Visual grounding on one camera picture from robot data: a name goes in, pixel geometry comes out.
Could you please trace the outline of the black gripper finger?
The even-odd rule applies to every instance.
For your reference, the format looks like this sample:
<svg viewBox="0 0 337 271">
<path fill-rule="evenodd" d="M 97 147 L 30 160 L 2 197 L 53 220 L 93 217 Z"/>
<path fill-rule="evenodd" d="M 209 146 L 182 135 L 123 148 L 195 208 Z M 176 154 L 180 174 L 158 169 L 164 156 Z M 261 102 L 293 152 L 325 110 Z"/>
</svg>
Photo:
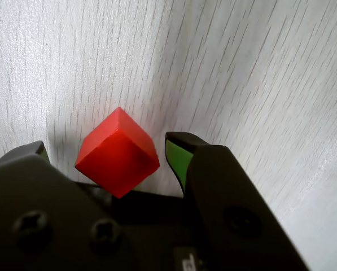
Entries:
<svg viewBox="0 0 337 271">
<path fill-rule="evenodd" d="M 44 144 L 0 158 L 0 270 L 128 270 L 117 224 L 47 159 Z"/>
</svg>

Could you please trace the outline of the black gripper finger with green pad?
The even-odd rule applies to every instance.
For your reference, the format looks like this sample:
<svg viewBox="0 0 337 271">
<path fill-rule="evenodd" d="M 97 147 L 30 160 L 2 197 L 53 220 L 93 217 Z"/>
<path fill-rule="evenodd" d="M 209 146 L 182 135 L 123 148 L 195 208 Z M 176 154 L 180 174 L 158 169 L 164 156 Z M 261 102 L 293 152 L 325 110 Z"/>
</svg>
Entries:
<svg viewBox="0 0 337 271">
<path fill-rule="evenodd" d="M 307 269 L 228 147 L 188 132 L 167 132 L 165 156 L 209 270 Z"/>
</svg>

